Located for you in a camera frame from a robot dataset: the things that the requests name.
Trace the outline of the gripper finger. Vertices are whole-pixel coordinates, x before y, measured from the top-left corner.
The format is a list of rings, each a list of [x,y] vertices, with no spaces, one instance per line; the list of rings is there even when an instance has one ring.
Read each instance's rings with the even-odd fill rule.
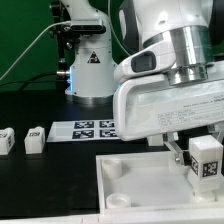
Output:
[[[220,124],[208,126],[208,132],[220,143],[224,140],[224,128]]]

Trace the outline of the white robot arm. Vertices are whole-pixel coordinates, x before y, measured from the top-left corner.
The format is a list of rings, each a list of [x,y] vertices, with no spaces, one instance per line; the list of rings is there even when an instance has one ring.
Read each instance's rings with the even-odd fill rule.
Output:
[[[202,0],[133,0],[139,51],[112,65],[109,17],[88,0],[62,0],[74,31],[85,31],[70,67],[70,94],[113,97],[124,141],[224,121],[224,67],[210,53]]]

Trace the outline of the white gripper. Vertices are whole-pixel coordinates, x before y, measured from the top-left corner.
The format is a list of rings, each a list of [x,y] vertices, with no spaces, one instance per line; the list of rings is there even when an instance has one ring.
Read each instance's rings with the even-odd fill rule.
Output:
[[[124,140],[163,135],[178,166],[184,165],[177,132],[224,121],[224,80],[172,87],[164,75],[128,80],[114,95],[117,136]]]

